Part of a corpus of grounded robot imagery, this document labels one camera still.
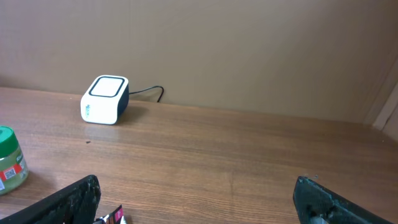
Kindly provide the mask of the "black hex wrench set pack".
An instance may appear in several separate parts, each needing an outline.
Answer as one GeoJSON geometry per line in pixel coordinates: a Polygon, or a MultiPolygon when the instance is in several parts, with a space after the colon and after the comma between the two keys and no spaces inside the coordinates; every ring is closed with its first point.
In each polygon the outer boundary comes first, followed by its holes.
{"type": "Polygon", "coordinates": [[[93,224],[127,224],[127,221],[124,217],[123,206],[120,205],[108,215],[97,218],[93,224]]]}

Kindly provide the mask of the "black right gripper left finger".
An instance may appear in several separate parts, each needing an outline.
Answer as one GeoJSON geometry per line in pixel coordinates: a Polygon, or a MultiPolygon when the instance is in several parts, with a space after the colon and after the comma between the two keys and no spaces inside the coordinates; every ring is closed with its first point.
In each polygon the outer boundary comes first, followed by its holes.
{"type": "Polygon", "coordinates": [[[97,176],[88,175],[1,219],[1,224],[92,224],[100,198],[101,190],[97,176]]]}

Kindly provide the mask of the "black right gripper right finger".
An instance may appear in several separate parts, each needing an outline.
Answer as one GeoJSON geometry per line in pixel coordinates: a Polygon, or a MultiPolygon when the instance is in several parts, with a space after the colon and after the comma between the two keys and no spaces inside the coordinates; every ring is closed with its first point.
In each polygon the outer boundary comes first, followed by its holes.
{"type": "Polygon", "coordinates": [[[301,224],[391,224],[304,176],[297,178],[293,201],[301,224]]]}

